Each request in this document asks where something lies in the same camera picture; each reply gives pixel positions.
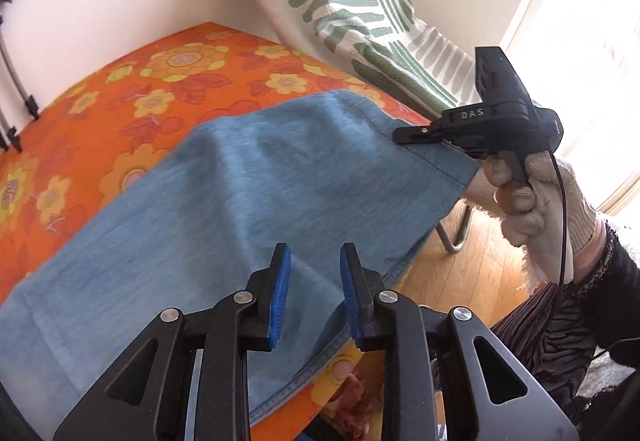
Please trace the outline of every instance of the gloved hand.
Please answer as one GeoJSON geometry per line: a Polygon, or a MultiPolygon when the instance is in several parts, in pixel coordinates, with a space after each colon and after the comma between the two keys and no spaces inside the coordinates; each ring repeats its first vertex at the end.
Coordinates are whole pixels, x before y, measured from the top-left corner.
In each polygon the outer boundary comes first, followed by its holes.
{"type": "MultiPolygon", "coordinates": [[[[604,249],[606,230],[597,211],[585,201],[571,165],[558,161],[567,204],[567,248],[564,283],[583,279],[604,249]]],[[[527,262],[538,280],[558,283],[562,251],[562,199],[558,178],[546,152],[525,160],[530,187],[511,180],[502,159],[484,161],[467,190],[468,199],[500,217],[502,234],[513,246],[524,245],[527,262]],[[488,199],[488,185],[497,186],[488,199]]]]}

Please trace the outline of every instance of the orange floral tablecloth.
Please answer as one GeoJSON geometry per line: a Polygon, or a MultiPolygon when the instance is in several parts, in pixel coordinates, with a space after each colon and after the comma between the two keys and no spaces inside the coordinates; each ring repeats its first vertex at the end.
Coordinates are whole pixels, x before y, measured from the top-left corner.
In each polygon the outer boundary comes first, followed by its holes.
{"type": "MultiPolygon", "coordinates": [[[[213,23],[94,72],[22,132],[22,154],[0,156],[0,302],[197,124],[334,88],[366,96],[391,116],[426,122],[349,74],[213,23]]],[[[252,427],[254,440],[293,439],[359,358],[348,344],[295,398],[252,427]]]]}

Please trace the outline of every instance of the silver rivet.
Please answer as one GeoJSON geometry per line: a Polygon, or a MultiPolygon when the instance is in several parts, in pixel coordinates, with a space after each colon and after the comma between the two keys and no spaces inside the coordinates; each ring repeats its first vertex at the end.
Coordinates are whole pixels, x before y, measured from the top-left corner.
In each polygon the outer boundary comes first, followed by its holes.
{"type": "Polygon", "coordinates": [[[234,300],[237,304],[248,304],[251,300],[254,299],[254,296],[249,293],[249,291],[238,291],[234,295],[234,300]]]}
{"type": "Polygon", "coordinates": [[[165,309],[160,313],[160,319],[162,322],[174,322],[178,319],[180,313],[178,313],[177,309],[169,307],[169,309],[165,309]]]}
{"type": "Polygon", "coordinates": [[[473,313],[466,307],[456,307],[455,309],[453,309],[453,316],[461,322],[466,322],[468,320],[471,320],[473,313]]]}
{"type": "Polygon", "coordinates": [[[384,291],[381,291],[380,294],[378,295],[378,298],[380,298],[380,300],[382,300],[383,302],[386,302],[387,304],[392,304],[393,302],[398,301],[398,295],[393,291],[391,291],[390,289],[385,289],[384,291]]]}

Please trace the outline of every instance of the denim garment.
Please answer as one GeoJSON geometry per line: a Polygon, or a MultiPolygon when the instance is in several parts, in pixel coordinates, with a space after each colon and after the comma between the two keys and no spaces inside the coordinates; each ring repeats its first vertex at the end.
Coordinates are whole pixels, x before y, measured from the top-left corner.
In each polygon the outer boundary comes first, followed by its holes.
{"type": "Polygon", "coordinates": [[[282,339],[249,356],[253,423],[348,337],[340,246],[393,286],[477,166],[446,144],[398,146],[346,90],[196,127],[0,307],[0,381],[45,439],[163,309],[191,313],[292,249],[282,339]]]}

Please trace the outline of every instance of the green and white patterned fabric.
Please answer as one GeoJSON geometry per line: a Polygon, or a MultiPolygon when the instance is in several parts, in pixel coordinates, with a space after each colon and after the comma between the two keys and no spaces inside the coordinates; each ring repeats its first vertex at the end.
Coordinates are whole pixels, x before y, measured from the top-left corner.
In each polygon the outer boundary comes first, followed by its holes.
{"type": "Polygon", "coordinates": [[[479,101],[472,58],[414,16],[410,0],[257,0],[289,47],[433,117],[479,101]]]}

